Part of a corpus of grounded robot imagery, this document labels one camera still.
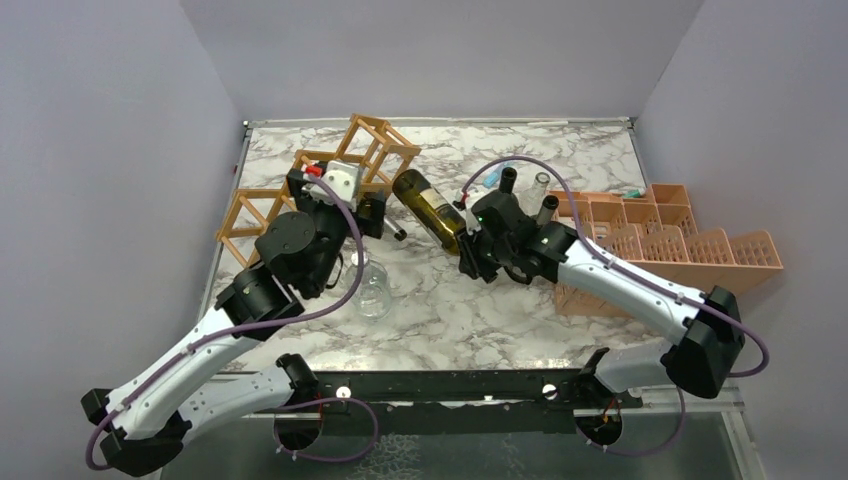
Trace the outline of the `green wine bottle black neck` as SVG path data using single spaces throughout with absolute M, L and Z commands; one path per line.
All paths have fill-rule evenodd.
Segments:
M 420 171 L 404 170 L 393 181 L 392 192 L 445 252 L 460 255 L 457 234 L 465 219 Z

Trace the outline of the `green wine bottle black top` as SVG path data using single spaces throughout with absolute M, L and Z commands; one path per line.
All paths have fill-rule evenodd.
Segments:
M 517 180 L 517 171 L 513 167 L 505 167 L 501 171 L 498 191 L 504 195 L 513 195 Z

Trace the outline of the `clear round glass bottle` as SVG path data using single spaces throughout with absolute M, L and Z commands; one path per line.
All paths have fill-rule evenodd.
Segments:
M 389 274 L 384 265 L 368 253 L 363 259 L 363 276 L 349 304 L 360 316 L 376 320 L 386 316 L 392 306 Z

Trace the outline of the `green wine bottle brown label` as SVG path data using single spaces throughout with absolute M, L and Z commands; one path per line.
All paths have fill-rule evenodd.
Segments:
M 363 236 L 381 239 L 388 233 L 397 241 L 407 238 L 407 232 L 386 214 L 387 198 L 382 192 L 363 195 L 356 210 L 357 225 Z

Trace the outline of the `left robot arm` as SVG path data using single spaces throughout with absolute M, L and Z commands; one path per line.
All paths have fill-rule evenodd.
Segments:
M 330 287 L 344 242 L 352 239 L 363 255 L 364 238 L 382 236 L 384 216 L 382 196 L 356 206 L 335 196 L 307 196 L 274 218 L 256 240 L 257 261 L 234 277 L 187 335 L 123 386 L 82 397 L 94 427 L 87 466 L 143 477 L 222 423 L 273 407 L 319 405 L 317 377 L 298 354 L 241 380 L 214 385 L 211 378 L 282 327 L 310 320 L 304 301 Z

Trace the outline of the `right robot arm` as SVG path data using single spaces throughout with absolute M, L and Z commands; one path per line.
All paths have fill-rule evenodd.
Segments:
M 465 211 L 461 272 L 491 282 L 504 271 L 518 283 L 541 277 L 574 287 L 662 335 L 660 342 L 597 351 L 576 383 L 589 406 L 631 388 L 666 384 L 717 397 L 745 344 L 735 295 L 720 286 L 703 292 L 680 285 L 616 257 L 551 219 L 558 205 L 549 195 L 531 217 L 514 195 L 486 194 Z

